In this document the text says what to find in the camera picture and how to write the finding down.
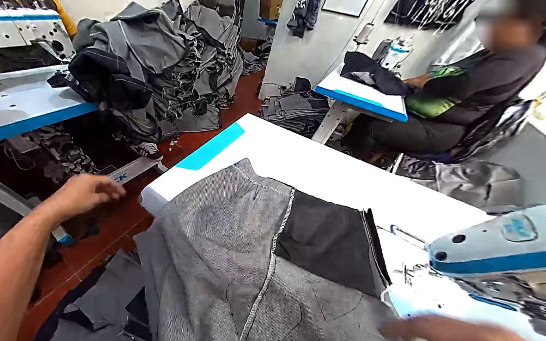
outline industrial sewing machine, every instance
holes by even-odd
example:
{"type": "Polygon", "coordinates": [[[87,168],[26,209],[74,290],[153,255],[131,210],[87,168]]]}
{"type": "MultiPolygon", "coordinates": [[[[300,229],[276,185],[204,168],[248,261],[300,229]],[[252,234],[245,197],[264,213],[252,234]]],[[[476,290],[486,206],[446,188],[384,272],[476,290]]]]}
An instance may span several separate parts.
{"type": "Polygon", "coordinates": [[[429,260],[470,297],[525,314],[546,336],[546,205],[443,236],[429,260]]]}
{"type": "Polygon", "coordinates": [[[0,90],[46,80],[75,54],[58,13],[34,7],[0,7],[0,90]]]}

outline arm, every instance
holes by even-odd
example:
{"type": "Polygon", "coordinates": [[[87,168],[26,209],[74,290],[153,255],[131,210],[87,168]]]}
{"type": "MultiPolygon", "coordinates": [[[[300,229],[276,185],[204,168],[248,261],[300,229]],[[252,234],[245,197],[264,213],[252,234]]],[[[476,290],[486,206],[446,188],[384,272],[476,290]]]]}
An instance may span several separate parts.
{"type": "Polygon", "coordinates": [[[475,325],[441,316],[415,317],[392,322],[381,330],[388,340],[427,341],[524,341],[511,331],[490,325],[475,325]]]}
{"type": "Polygon", "coordinates": [[[106,176],[74,176],[0,239],[0,340],[16,340],[52,229],[124,194],[106,176]]]}

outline blue stripe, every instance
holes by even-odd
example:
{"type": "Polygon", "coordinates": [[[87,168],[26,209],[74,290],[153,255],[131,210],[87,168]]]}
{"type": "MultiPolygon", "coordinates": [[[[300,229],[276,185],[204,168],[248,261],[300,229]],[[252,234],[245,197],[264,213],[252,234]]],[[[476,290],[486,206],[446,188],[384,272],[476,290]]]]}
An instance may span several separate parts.
{"type": "Polygon", "coordinates": [[[239,138],[239,136],[242,136],[243,133],[245,133],[245,130],[243,130],[239,123],[233,123],[230,127],[221,131],[218,135],[214,136],[213,139],[180,161],[176,167],[192,171],[200,170],[201,167],[206,166],[208,162],[230,146],[239,138]]]}
{"type": "Polygon", "coordinates": [[[17,16],[0,16],[0,21],[14,20],[58,20],[59,15],[17,15],[17,16]]]}
{"type": "Polygon", "coordinates": [[[265,24],[277,26],[277,20],[269,20],[269,19],[264,19],[264,18],[258,17],[258,21],[263,22],[265,24]]]}
{"type": "Polygon", "coordinates": [[[8,137],[26,133],[37,128],[49,126],[50,124],[58,123],[69,118],[97,110],[98,106],[96,106],[94,103],[81,103],[79,105],[47,113],[45,115],[7,124],[0,127],[0,141],[8,137]]]}
{"type": "Polygon", "coordinates": [[[502,303],[502,302],[497,302],[495,300],[491,300],[489,298],[485,298],[485,297],[481,297],[481,296],[477,296],[477,295],[474,295],[474,294],[469,294],[469,297],[470,298],[473,298],[474,300],[476,301],[480,301],[480,302],[483,302],[483,303],[487,303],[489,305],[495,305],[495,306],[500,306],[501,308],[505,308],[505,309],[508,309],[508,310],[511,310],[511,311],[518,311],[515,307],[513,306],[510,306],[506,303],[502,303]]]}
{"type": "Polygon", "coordinates": [[[376,101],[355,96],[342,90],[329,90],[323,89],[322,87],[316,87],[315,92],[321,93],[324,96],[328,96],[339,101],[343,101],[350,105],[354,105],[356,107],[390,117],[394,120],[398,120],[401,122],[406,122],[408,120],[408,116],[405,113],[392,111],[376,101]]]}
{"type": "Polygon", "coordinates": [[[546,251],[458,262],[437,261],[431,257],[431,262],[434,269],[449,274],[486,274],[541,269],[546,267],[546,251]]]}

